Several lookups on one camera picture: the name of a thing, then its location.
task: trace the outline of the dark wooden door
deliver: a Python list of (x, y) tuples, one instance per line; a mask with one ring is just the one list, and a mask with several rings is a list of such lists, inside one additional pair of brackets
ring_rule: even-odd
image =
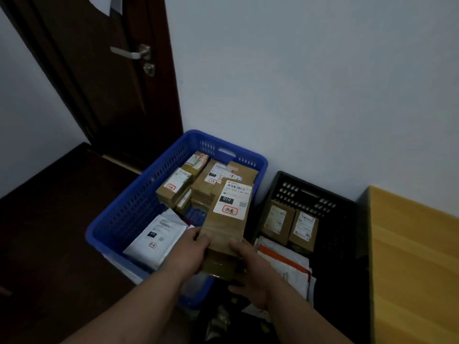
[[(166, 10), (164, 0), (123, 1), (123, 15), (110, 17), (89, 0), (5, 4), (93, 145), (149, 164), (183, 133)], [(141, 44), (151, 47), (149, 60), (110, 51)]]

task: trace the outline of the crate handle hole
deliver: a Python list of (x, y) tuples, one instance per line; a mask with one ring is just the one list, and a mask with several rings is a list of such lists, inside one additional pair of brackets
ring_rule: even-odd
[(219, 148), (219, 151), (220, 151), (220, 152), (223, 152), (223, 153), (226, 153), (227, 155), (236, 157), (236, 153), (234, 153), (234, 152), (232, 152), (232, 151), (230, 151), (230, 150), (222, 149), (222, 148), (220, 147), (220, 148)]

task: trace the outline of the yellow wooden surface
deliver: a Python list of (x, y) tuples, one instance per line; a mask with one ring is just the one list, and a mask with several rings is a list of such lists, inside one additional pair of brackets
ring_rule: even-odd
[(377, 344), (459, 343), (459, 218), (370, 187)]

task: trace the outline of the door lock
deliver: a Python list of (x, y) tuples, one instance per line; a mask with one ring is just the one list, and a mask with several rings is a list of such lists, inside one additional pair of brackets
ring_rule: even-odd
[(153, 77), (155, 75), (155, 64), (145, 63), (143, 68), (148, 76)]
[(116, 48), (116, 47), (110, 47), (110, 50), (115, 54), (118, 54), (125, 58), (133, 59), (133, 60), (138, 60), (138, 59), (150, 60), (150, 58), (152, 57), (152, 47), (147, 46), (146, 44), (141, 44), (139, 46), (138, 52), (128, 52), (126, 50), (123, 50), (121, 48)]

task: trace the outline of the person's right hand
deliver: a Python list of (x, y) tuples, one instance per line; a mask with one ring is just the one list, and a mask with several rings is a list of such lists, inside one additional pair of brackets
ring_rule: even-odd
[(248, 298), (260, 309), (266, 309), (268, 296), (276, 283), (282, 282), (282, 277), (267, 260), (255, 252), (254, 247), (246, 240), (230, 241), (230, 247), (244, 259), (246, 273), (238, 280), (245, 285), (243, 287), (230, 285), (229, 291)]

